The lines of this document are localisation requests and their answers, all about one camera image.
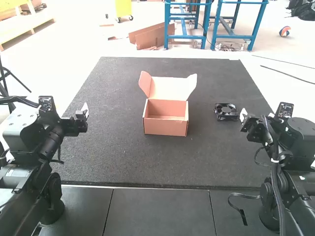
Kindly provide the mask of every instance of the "black rubber mat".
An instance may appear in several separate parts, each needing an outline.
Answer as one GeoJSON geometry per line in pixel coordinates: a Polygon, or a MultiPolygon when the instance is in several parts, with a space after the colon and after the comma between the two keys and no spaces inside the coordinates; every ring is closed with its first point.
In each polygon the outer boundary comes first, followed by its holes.
{"type": "Polygon", "coordinates": [[[63,215],[39,236],[102,236],[113,189],[63,186],[62,191],[63,215]]]}
{"type": "MultiPolygon", "coordinates": [[[[213,217],[215,220],[217,236],[277,236],[268,230],[260,221],[258,211],[261,206],[261,200],[251,200],[239,197],[231,197],[230,201],[239,209],[242,209],[246,216],[247,226],[244,225],[239,212],[230,207],[227,203],[228,195],[233,190],[211,190],[211,203],[213,217]]],[[[259,191],[239,193],[249,195],[259,195],[259,191]]]]}
{"type": "Polygon", "coordinates": [[[114,189],[104,236],[215,236],[207,190],[114,189]]]}
{"type": "MultiPolygon", "coordinates": [[[[253,155],[260,145],[247,141],[240,122],[218,122],[213,112],[220,102],[256,115],[271,112],[238,60],[101,58],[65,115],[73,115],[84,102],[90,108],[89,130],[65,138],[65,165],[53,164],[67,183],[259,187],[269,173],[255,165],[253,155]],[[144,135],[146,96],[138,86],[142,70],[152,76],[198,74],[189,97],[187,137],[144,135]]],[[[259,158],[268,160],[265,153],[259,158]]]]}

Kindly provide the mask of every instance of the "open cardboard box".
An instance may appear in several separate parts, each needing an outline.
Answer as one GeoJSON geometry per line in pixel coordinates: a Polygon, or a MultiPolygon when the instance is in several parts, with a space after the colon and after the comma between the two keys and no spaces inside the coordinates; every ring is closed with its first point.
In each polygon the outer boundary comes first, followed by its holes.
{"type": "Polygon", "coordinates": [[[197,85],[197,74],[187,78],[151,77],[142,71],[139,86],[147,96],[143,111],[145,134],[186,136],[188,97],[197,85]]]}

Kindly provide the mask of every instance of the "wooden pallet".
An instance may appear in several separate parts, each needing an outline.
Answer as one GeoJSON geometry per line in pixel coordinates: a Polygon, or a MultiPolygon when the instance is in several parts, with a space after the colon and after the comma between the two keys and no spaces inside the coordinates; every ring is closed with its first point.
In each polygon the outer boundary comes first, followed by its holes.
{"type": "Polygon", "coordinates": [[[34,28],[55,19],[48,11],[42,10],[36,14],[27,16],[14,16],[0,21],[0,51],[3,51],[3,43],[6,43],[24,33],[34,34],[34,28]]]}

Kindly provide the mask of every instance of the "tripod leg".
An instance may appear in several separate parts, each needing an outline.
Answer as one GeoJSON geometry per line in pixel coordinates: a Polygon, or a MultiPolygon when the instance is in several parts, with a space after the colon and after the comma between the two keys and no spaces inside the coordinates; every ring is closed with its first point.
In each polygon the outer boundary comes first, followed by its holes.
{"type": "Polygon", "coordinates": [[[11,71],[4,67],[4,70],[7,72],[8,75],[11,75],[17,82],[19,82],[27,91],[32,92],[25,84],[22,83],[11,71]]]}
{"type": "MultiPolygon", "coordinates": [[[[3,80],[3,85],[0,83],[0,93],[4,96],[4,97],[8,97],[8,88],[6,87],[6,82],[5,82],[5,75],[4,75],[4,71],[3,71],[3,67],[2,67],[2,63],[1,63],[1,58],[0,58],[0,73],[1,73],[1,78],[3,80]]],[[[9,107],[9,111],[10,113],[13,112],[13,110],[16,108],[15,105],[13,103],[8,103],[8,107],[9,107]]]]}
{"type": "MultiPolygon", "coordinates": [[[[0,83],[0,93],[4,96],[4,97],[8,97],[9,94],[8,92],[4,89],[4,87],[2,86],[2,84],[0,83]]],[[[9,106],[9,111],[10,113],[13,112],[13,110],[16,108],[13,102],[9,102],[8,103],[9,106]]]]}

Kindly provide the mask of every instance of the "box flap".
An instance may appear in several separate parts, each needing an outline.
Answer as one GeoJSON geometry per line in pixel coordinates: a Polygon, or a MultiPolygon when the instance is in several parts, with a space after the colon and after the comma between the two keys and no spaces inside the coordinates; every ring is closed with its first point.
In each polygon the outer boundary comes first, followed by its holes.
{"type": "Polygon", "coordinates": [[[186,101],[197,85],[197,74],[187,78],[151,77],[142,71],[139,86],[150,99],[186,101]]]}

